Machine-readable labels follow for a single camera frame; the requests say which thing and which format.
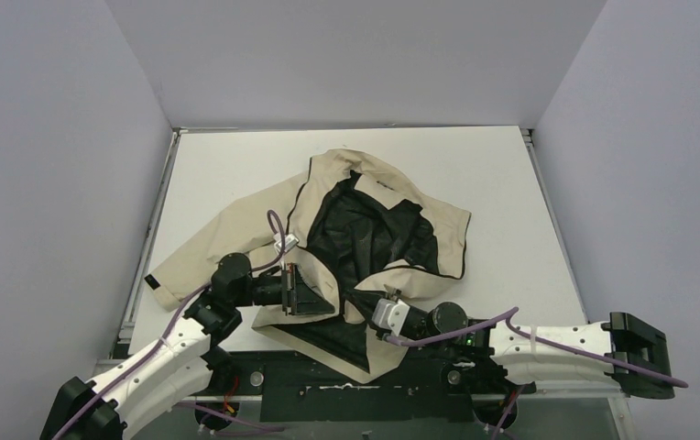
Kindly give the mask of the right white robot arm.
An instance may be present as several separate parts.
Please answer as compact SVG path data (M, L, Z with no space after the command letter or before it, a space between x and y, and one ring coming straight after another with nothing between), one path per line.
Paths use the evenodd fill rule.
M431 351L482 389L500 391L541 382L606 383L625 394L670 400L685 385L673 377L667 337L623 312L606 321L572 326L519 325L517 311L476 320L454 302L429 312L395 301L378 324L391 344Z

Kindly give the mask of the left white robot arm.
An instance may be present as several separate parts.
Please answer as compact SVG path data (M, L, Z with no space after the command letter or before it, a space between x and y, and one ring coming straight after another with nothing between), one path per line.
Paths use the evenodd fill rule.
M238 368L220 344L241 325L240 307L250 305L274 305L296 316L336 311L297 265L278 264L256 276L248 256L228 254L158 339L92 379L65 382L41 438L129 439L196 392L227 391Z

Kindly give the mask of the beige jacket with black lining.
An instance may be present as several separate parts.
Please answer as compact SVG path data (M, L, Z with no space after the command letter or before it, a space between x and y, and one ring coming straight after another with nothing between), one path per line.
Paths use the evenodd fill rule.
M396 369L406 355L374 336L376 300L435 298L465 275L468 211L421 192L381 159L332 149L312 157L304 173L228 204L153 269L146 283L159 305L175 309L227 254L270 262L268 211L297 238L287 261L334 309L296 317L266 306L253 329L360 383Z

